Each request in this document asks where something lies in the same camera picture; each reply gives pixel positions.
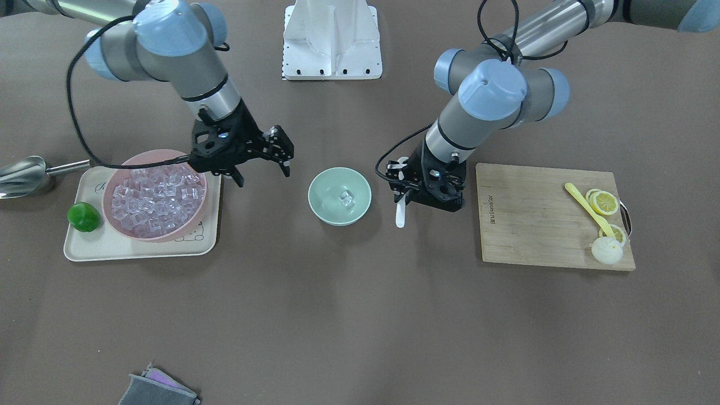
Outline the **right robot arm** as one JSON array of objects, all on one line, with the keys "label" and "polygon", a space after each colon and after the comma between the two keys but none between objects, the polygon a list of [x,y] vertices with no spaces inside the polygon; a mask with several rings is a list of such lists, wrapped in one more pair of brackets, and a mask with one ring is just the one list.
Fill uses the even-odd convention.
[{"label": "right robot arm", "polygon": [[219,52],[226,43],[226,19],[211,3],[185,1],[3,1],[2,16],[39,12],[88,21],[89,33],[65,74],[65,93],[75,132],[88,156],[102,167],[110,164],[92,153],[80,131],[71,79],[82,57],[98,76],[121,82],[157,80],[173,86],[190,108],[195,125],[191,151],[169,160],[140,164],[138,169],[188,164],[198,173],[244,178],[237,167],[252,159],[278,164],[290,176],[295,146],[279,126],[259,129]]}]

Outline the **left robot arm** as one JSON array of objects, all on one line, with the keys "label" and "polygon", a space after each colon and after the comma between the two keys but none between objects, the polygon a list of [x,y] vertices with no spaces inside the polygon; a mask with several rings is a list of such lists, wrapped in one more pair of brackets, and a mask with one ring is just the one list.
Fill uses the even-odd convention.
[{"label": "left robot arm", "polygon": [[466,160],[492,133],[558,115],[569,83],[556,69],[528,69],[565,49],[568,40],[609,21],[703,33],[718,26],[717,1],[553,1],[471,51],[448,49],[434,67],[437,87],[452,96],[439,117],[419,130],[407,158],[381,175],[394,193],[396,223],[415,202],[455,212],[465,204]]}]

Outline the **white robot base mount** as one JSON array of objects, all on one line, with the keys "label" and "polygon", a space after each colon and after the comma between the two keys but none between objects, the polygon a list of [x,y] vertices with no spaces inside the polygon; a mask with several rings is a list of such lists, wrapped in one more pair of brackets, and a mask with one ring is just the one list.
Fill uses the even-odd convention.
[{"label": "white robot base mount", "polygon": [[284,80],[373,80],[383,75],[376,7],[296,1],[283,13]]}]

